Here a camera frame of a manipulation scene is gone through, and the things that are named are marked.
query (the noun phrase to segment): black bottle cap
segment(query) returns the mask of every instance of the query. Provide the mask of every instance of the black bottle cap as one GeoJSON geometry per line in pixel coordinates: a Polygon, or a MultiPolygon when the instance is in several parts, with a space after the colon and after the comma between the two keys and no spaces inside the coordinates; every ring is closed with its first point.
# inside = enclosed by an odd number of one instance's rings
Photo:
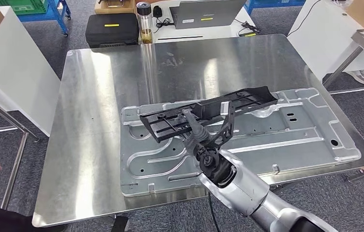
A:
{"type": "Polygon", "coordinates": [[[140,15],[149,15],[152,12],[150,4],[145,1],[136,4],[136,9],[138,10],[138,14],[140,15]]]}

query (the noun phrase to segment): laptop lid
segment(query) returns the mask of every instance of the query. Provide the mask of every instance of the laptop lid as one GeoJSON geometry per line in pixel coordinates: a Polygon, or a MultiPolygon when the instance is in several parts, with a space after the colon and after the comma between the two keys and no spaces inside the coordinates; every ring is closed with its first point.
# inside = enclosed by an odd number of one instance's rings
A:
{"type": "Polygon", "coordinates": [[[177,9],[176,29],[230,25],[246,0],[183,1],[177,9]]]}

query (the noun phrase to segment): blue plastic crate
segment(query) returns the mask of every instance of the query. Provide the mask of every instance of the blue plastic crate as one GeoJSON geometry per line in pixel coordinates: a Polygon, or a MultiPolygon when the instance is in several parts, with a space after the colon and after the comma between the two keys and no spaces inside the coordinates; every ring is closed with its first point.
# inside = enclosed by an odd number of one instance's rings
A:
{"type": "Polygon", "coordinates": [[[306,0],[247,0],[244,7],[250,15],[254,8],[302,6],[306,0]]]}

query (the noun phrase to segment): green crate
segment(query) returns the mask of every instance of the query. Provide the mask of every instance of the green crate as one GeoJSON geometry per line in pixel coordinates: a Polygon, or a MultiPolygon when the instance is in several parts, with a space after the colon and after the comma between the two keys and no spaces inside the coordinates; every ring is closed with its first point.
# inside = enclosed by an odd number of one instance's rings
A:
{"type": "Polygon", "coordinates": [[[16,15],[45,13],[48,0],[0,0],[0,6],[11,6],[16,15]]]}

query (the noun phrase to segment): blue cart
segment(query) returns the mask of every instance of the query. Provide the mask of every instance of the blue cart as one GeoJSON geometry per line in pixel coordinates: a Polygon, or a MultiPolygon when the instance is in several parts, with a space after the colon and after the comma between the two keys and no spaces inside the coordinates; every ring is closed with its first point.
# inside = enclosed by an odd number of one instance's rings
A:
{"type": "Polygon", "coordinates": [[[35,22],[35,21],[47,21],[47,20],[56,20],[58,24],[61,26],[62,34],[67,37],[68,36],[68,28],[64,23],[64,17],[68,20],[71,19],[71,11],[69,10],[68,4],[66,0],[48,0],[48,9],[43,14],[24,14],[18,15],[18,18],[21,22],[35,22]],[[59,4],[62,4],[62,12],[59,13],[57,9],[59,4]]]}

